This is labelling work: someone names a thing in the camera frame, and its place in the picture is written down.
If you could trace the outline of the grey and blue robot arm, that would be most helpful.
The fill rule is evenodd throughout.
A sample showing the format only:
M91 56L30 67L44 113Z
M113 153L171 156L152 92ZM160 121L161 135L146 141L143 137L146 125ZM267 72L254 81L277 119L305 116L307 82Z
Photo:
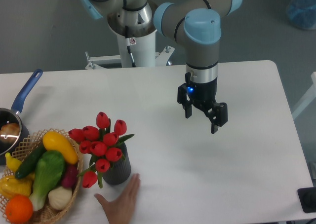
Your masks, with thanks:
M80 0L94 19L106 19L118 40L124 68L153 67L156 37L160 33L185 50L185 82L177 101L185 110L202 111L211 133L228 121L226 103L215 99L218 78L221 18L237 10L242 0L188 0L155 5L150 0Z

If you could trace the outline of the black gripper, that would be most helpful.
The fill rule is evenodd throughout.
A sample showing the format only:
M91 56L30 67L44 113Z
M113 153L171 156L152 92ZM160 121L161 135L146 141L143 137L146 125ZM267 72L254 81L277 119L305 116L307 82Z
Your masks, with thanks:
M217 78L207 83L191 81L191 73L185 73L185 83L178 87L177 102L185 111L185 118L192 115L192 105L204 112L211 122L211 133L215 134L219 127L228 122L228 106L217 103Z

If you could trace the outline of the bare human hand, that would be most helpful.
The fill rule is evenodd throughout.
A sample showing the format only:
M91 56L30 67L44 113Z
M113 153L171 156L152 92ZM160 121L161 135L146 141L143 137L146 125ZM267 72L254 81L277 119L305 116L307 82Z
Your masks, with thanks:
M102 206L110 224L129 224L135 212L137 195L140 187L140 175L133 174L127 186L119 197L113 201L107 201L101 194L94 197Z

